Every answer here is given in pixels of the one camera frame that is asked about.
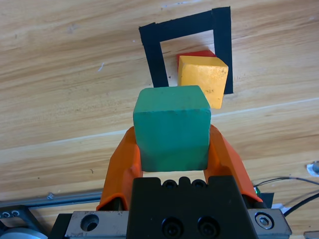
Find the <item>metal plate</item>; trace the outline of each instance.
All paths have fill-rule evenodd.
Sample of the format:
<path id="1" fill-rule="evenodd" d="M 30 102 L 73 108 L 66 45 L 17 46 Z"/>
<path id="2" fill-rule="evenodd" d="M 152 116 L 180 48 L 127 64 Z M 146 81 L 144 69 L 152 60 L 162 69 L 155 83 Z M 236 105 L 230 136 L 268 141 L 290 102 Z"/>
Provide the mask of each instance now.
<path id="1" fill-rule="evenodd" d="M 273 227 L 271 229 L 264 229 L 256 222 L 255 217 L 260 212 L 267 214 L 273 220 Z M 285 217 L 279 209 L 249 209 L 248 213 L 259 239 L 288 239 L 292 234 Z M 86 232 L 81 228 L 83 219 L 88 215 L 96 215 L 99 218 L 96 228 L 90 232 Z M 128 216 L 128 211 L 74 212 L 66 232 L 66 237 L 70 239 L 125 238 Z"/>
<path id="2" fill-rule="evenodd" d="M 288 239 L 292 234 L 280 209 L 248 209 L 248 213 L 259 239 Z M 256 222 L 260 213 L 272 220 L 271 228 L 265 229 Z"/>
<path id="3" fill-rule="evenodd" d="M 74 212 L 65 236 L 70 239 L 125 238 L 128 217 L 128 211 Z"/>
<path id="4" fill-rule="evenodd" d="M 42 233 L 27 228 L 12 228 L 7 230 L 0 239 L 47 239 Z"/>

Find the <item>wooden table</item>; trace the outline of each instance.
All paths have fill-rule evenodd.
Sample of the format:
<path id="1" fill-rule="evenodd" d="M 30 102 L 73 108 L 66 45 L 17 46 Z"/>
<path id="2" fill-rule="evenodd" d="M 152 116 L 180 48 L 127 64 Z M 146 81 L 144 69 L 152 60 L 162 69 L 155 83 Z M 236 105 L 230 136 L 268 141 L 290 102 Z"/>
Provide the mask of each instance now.
<path id="1" fill-rule="evenodd" d="M 1 201 L 102 188 L 108 160 L 133 124 L 137 96 L 152 87 L 138 27 L 229 5 L 234 94 L 213 110 L 212 123 L 241 155 L 252 180 L 311 178 L 305 166 L 319 155 L 319 1 L 0 4 Z M 176 54 L 214 49 L 210 31 L 161 45 L 171 86 Z M 177 179 L 181 173 L 158 176 Z M 293 181 L 261 187 L 283 204 L 315 189 Z M 50 227 L 58 213 L 95 207 L 35 213 Z M 287 217 L 296 238 L 319 230 L 318 208 L 316 200 Z"/>

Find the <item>cable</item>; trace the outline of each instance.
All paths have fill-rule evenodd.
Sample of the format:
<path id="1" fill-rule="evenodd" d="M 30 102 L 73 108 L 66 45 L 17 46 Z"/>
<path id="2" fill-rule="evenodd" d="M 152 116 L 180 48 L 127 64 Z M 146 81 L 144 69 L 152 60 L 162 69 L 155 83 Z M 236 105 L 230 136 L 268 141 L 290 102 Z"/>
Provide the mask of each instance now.
<path id="1" fill-rule="evenodd" d="M 284 213 L 284 216 L 285 216 L 285 217 L 288 216 L 290 213 L 294 212 L 294 211 L 297 210 L 299 207 L 303 206 L 304 204 L 306 204 L 306 203 L 308 203 L 308 202 L 310 202 L 310 201 L 312 201 L 313 199 L 316 199 L 316 198 L 319 198 L 319 193 L 314 194 L 313 196 L 308 197 L 308 198 L 302 200 L 301 202 L 297 203 L 297 204 L 294 205 L 292 208 L 290 208 L 288 211 L 286 211 L 286 212 Z"/>
<path id="2" fill-rule="evenodd" d="M 300 181 L 304 181 L 304 182 L 308 182 L 308 183 L 313 183 L 316 185 L 319 185 L 319 183 L 309 180 L 309 179 L 305 179 L 305 178 L 299 178 L 299 177 L 289 177 L 289 176 L 285 176 L 285 177 L 279 177 L 279 178 L 273 178 L 273 179 L 269 179 L 263 182 L 260 182 L 256 185 L 254 185 L 254 187 L 259 187 L 268 183 L 273 183 L 273 182 L 277 182 L 277 181 L 282 181 L 282 180 L 287 180 L 287 179 L 295 179 L 295 180 L 300 180 Z"/>

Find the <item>black tape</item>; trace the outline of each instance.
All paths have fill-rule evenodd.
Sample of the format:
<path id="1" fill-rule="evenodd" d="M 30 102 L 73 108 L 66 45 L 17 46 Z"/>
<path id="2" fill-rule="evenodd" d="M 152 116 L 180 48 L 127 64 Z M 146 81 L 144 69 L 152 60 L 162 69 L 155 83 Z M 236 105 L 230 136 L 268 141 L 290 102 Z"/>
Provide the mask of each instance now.
<path id="1" fill-rule="evenodd" d="M 230 7 L 215 8 L 191 16 L 139 28 L 154 87 L 167 87 L 161 41 L 213 30 L 215 54 L 228 66 L 225 94 L 233 93 Z"/>

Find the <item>metal rail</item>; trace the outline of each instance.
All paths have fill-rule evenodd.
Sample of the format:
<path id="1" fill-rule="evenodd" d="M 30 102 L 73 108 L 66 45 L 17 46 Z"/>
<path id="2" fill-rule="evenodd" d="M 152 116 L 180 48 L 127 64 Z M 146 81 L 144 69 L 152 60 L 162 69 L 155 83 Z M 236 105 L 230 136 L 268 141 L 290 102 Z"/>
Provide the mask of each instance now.
<path id="1" fill-rule="evenodd" d="M 75 205 L 82 203 L 95 203 L 100 201 L 101 196 L 102 189 L 89 192 L 78 192 L 61 195 L 54 195 L 53 193 L 49 193 L 46 197 L 0 202 L 0 208 L 16 205 L 25 205 L 30 209 L 35 209 Z"/>

